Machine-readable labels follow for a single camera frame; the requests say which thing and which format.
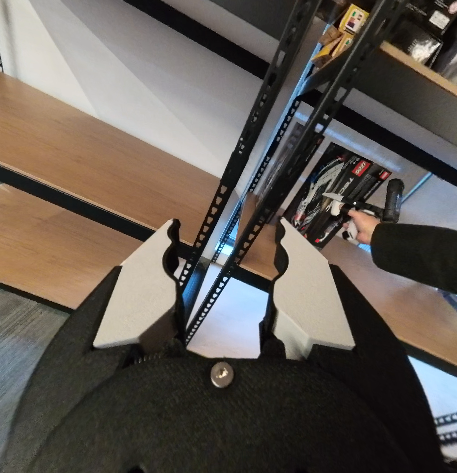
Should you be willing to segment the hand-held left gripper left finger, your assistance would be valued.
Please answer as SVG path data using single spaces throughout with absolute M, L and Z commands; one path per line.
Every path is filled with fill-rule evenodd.
M 173 338 L 184 342 L 185 306 L 175 277 L 180 228 L 170 220 L 120 265 L 95 349 L 139 345 L 156 354 Z

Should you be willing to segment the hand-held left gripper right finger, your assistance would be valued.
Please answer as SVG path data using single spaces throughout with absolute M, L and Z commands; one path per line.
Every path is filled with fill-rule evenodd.
M 290 361 L 308 359 L 314 347 L 352 352 L 356 341 L 331 266 L 285 218 L 277 224 L 274 268 L 261 352 L 283 345 Z

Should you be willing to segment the black race car lego box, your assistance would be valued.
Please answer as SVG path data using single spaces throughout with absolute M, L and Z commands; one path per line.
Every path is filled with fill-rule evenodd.
M 311 245 L 323 249 L 350 220 L 343 215 L 333 217 L 333 200 L 323 194 L 332 193 L 366 203 L 390 177 L 391 172 L 384 166 L 331 143 L 284 218 Z

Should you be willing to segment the person's right forearm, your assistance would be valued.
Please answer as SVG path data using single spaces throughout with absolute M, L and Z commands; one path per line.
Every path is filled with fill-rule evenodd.
M 378 269 L 457 296 L 457 231 L 380 224 L 370 246 Z

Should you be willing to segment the dark lego box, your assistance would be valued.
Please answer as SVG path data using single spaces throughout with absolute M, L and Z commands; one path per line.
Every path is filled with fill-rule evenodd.
M 319 132 L 322 128 L 316 128 L 305 139 L 307 128 L 307 125 L 295 124 L 263 183 L 257 205 L 263 208 L 267 218 L 280 211 L 325 140 L 325 135 Z

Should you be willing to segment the person's right hand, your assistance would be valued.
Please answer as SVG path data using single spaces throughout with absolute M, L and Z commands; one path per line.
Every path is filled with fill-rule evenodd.
M 380 225 L 380 221 L 373 217 L 373 215 L 367 215 L 362 211 L 349 211 L 349 217 L 352 218 L 352 224 L 356 227 L 357 229 L 357 236 L 356 241 L 360 245 L 371 245 L 371 239 L 373 239 L 373 234 L 376 231 L 376 228 Z

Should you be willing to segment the small yellow box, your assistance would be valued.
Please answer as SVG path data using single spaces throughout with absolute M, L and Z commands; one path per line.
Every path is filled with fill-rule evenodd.
M 339 39 L 323 46 L 321 52 L 312 59 L 315 68 L 323 68 L 332 60 L 340 57 L 353 43 L 354 35 L 343 33 Z

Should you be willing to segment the black glossy box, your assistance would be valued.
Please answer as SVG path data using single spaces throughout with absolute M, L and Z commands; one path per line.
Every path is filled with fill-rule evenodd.
M 432 68 L 443 49 L 443 42 L 422 29 L 398 30 L 390 43 L 404 54 Z

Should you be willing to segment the yellow box purple print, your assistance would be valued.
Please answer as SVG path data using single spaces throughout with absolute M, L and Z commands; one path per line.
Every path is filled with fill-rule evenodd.
M 356 36 L 369 16 L 370 13 L 367 11 L 352 4 L 339 23 L 339 32 Z

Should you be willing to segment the black box white label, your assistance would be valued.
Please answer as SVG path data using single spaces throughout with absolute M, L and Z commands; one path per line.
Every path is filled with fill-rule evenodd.
M 457 0 L 410 0 L 404 16 L 441 39 L 457 19 Z

